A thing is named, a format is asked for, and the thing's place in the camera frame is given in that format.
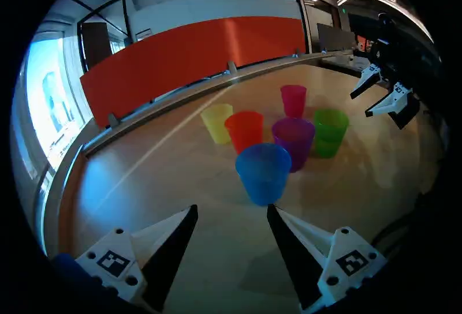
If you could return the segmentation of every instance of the pink cup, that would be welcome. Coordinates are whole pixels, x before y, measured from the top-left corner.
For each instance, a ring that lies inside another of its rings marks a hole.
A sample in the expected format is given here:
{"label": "pink cup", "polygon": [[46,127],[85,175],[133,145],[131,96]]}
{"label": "pink cup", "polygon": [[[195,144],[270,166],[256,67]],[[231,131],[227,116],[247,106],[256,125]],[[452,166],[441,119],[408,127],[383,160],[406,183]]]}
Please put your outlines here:
{"label": "pink cup", "polygon": [[285,85],[281,87],[284,112],[287,117],[301,118],[305,109],[307,89],[301,85]]}

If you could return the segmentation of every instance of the red partition wall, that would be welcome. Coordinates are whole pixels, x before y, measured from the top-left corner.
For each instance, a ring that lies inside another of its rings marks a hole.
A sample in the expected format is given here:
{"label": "red partition wall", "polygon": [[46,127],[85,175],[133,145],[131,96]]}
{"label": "red partition wall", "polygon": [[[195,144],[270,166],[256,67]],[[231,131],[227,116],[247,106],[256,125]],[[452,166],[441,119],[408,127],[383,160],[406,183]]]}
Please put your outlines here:
{"label": "red partition wall", "polygon": [[144,103],[236,66],[305,52],[301,20],[233,17],[184,25],[150,36],[80,78],[96,123],[109,124]]}

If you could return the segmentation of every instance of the blue object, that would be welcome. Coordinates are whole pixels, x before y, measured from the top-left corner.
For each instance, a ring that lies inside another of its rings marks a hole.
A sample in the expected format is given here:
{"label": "blue object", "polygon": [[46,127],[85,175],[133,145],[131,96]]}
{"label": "blue object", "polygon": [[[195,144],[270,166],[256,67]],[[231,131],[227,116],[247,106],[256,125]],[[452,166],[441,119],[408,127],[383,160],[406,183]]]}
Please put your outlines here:
{"label": "blue object", "polygon": [[275,203],[282,196],[291,166],[289,153],[272,143],[250,146],[236,159],[236,171],[257,205]]}

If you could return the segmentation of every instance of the green cup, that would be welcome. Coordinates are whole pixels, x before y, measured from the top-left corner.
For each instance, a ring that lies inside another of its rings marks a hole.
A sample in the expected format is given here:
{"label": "green cup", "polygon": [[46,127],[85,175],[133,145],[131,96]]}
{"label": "green cup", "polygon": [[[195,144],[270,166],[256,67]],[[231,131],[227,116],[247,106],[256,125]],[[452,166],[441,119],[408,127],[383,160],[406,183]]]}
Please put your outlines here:
{"label": "green cup", "polygon": [[337,154],[349,124],[348,117],[338,110],[317,110],[314,114],[316,153],[323,158]]}

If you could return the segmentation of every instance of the table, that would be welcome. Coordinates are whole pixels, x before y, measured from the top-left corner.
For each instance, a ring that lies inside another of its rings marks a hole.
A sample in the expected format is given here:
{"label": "table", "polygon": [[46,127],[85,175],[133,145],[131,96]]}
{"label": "table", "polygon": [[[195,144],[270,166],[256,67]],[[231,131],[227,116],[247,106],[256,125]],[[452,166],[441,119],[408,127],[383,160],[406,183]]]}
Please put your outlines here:
{"label": "table", "polygon": [[351,126],[337,156],[312,156],[289,176],[278,205],[328,231],[350,226],[371,241],[428,190],[441,152],[422,113],[403,130],[388,115],[366,118],[386,91],[375,86],[351,100],[356,82],[291,66],[185,104],[114,141],[84,169],[72,219],[74,257],[115,227],[137,231],[197,204],[199,220],[164,313],[299,313],[266,209],[249,201],[232,145],[215,145],[199,112],[210,103],[256,110],[271,141],[271,125],[284,116],[284,84],[308,88],[306,119],[317,108],[343,110]]}

